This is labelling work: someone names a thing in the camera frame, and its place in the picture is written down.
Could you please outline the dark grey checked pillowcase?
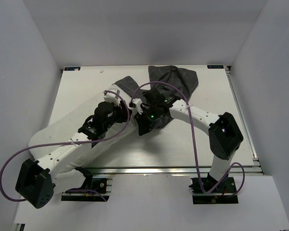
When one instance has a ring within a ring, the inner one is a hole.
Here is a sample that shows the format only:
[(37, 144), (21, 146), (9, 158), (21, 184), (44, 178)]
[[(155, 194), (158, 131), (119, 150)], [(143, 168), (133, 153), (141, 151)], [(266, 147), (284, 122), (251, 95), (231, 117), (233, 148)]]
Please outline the dark grey checked pillowcase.
[[(172, 94), (183, 97), (178, 92), (182, 92), (187, 99), (191, 98), (192, 93), (198, 86), (197, 73), (185, 68), (179, 68), (173, 65), (167, 66), (149, 66), (148, 67), (150, 88), (156, 88), (159, 93), (168, 97)], [(131, 77), (126, 76), (115, 82), (130, 97), (135, 93), (136, 98), (140, 98), (143, 103), (148, 104), (145, 98), (148, 90), (138, 89), (139, 85)]]

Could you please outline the white pillow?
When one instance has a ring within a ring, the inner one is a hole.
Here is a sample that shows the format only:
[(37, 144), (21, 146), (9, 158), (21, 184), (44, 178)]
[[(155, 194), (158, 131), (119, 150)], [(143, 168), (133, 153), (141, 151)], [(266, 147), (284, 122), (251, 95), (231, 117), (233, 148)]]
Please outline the white pillow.
[(72, 112), (40, 130), (29, 141), (37, 168), (52, 182), (79, 182), (80, 168), (130, 136), (137, 128), (132, 94), (118, 83), (94, 95)]

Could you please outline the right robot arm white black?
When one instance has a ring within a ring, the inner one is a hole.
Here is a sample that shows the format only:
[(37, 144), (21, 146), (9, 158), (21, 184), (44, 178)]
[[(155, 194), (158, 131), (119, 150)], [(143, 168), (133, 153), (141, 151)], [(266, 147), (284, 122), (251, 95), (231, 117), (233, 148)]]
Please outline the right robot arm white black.
[(153, 129), (158, 119), (169, 117), (199, 129), (209, 138), (213, 161), (207, 179), (199, 179), (199, 187), (204, 193), (219, 192), (225, 187), (225, 179), (232, 167), (234, 154), (243, 142), (243, 135), (231, 113), (217, 115), (191, 106), (185, 98), (174, 94), (166, 97), (157, 89), (144, 93), (145, 101), (133, 97), (130, 107), (136, 108), (135, 119), (139, 135)]

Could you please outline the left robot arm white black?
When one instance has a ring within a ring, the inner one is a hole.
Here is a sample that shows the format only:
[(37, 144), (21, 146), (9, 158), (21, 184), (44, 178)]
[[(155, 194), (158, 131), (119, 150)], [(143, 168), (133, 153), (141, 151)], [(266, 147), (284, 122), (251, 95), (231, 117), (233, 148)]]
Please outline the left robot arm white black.
[(127, 126), (132, 111), (121, 100), (101, 102), (68, 142), (56, 143), (56, 149), (37, 160), (27, 159), (20, 169), (15, 189), (35, 208), (45, 206), (52, 196), (73, 188), (87, 192), (91, 174), (79, 163), (95, 148), (115, 140), (118, 124)]

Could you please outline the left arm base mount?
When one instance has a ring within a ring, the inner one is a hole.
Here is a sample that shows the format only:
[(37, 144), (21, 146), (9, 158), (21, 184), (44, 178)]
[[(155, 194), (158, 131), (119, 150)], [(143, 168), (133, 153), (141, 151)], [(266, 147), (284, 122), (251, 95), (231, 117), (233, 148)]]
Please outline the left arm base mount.
[(107, 202), (112, 191), (113, 179), (108, 176), (89, 174), (79, 188), (62, 193), (65, 202)]

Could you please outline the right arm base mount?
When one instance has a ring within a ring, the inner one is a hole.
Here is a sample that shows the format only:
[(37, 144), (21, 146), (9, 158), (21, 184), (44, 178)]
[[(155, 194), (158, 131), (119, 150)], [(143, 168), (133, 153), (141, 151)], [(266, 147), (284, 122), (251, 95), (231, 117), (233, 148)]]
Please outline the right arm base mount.
[(238, 204), (236, 184), (233, 177), (228, 177), (223, 183), (215, 188), (211, 193), (203, 193), (198, 178), (191, 178), (189, 188), (192, 192), (194, 205), (227, 205)]

